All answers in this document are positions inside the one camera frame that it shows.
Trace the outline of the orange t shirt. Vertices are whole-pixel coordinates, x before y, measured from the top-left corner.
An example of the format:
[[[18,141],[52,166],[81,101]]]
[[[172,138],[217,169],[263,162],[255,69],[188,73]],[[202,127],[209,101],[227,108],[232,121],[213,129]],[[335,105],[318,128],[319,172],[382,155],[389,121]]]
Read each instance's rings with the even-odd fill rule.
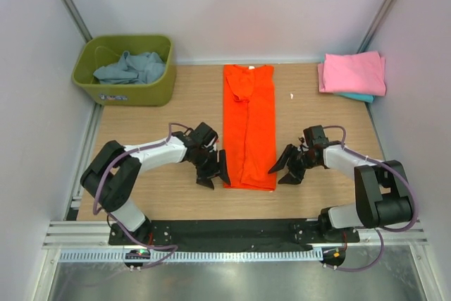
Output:
[[[223,68],[223,137],[230,184],[224,188],[274,191],[276,100],[273,66]]]

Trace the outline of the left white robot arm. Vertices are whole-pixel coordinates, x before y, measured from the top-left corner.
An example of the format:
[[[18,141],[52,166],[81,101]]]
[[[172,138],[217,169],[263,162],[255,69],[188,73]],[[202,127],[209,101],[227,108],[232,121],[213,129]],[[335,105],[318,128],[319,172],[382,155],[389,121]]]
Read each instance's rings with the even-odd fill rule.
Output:
[[[81,186],[94,198],[92,213],[105,211],[125,237],[136,245],[150,245],[152,222],[131,198],[142,173],[167,164],[189,162],[196,169],[196,184],[214,188],[219,177],[231,184],[226,151],[217,149],[218,133],[205,122],[196,128],[168,124],[168,136],[140,145],[107,142],[82,174]]]

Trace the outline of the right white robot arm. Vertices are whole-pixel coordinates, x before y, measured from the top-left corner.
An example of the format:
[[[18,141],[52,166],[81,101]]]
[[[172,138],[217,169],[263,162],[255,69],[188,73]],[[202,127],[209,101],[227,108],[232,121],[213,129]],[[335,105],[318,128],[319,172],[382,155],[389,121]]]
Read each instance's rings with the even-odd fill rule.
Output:
[[[304,129],[300,144],[288,144],[269,169],[269,173],[285,169],[287,173],[279,183],[286,185],[299,185],[306,171],[316,167],[339,171],[353,180],[354,203],[321,210],[317,225],[320,238],[333,242],[343,231],[358,228],[393,233],[411,229],[418,211],[403,165],[364,156],[347,147],[344,139],[329,140],[325,131],[322,125]]]

